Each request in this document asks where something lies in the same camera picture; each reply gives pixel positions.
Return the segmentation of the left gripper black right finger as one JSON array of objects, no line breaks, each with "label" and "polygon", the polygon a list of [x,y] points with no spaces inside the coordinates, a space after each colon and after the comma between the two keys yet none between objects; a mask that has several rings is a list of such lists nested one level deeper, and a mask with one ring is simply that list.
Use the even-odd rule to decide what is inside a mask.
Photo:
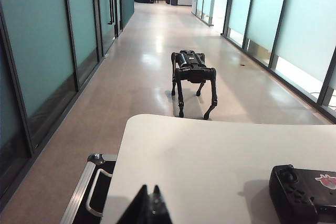
[{"label": "left gripper black right finger", "polygon": [[149,195],[148,223],[173,223],[158,185],[154,186],[153,193]]}]

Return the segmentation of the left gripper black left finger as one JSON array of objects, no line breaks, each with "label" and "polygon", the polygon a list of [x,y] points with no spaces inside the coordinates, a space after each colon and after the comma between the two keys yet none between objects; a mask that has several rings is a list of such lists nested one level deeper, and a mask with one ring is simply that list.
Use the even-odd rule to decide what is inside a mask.
[{"label": "left gripper black left finger", "polygon": [[147,223],[147,206],[148,190],[147,185],[143,185],[124,212],[122,223]]}]

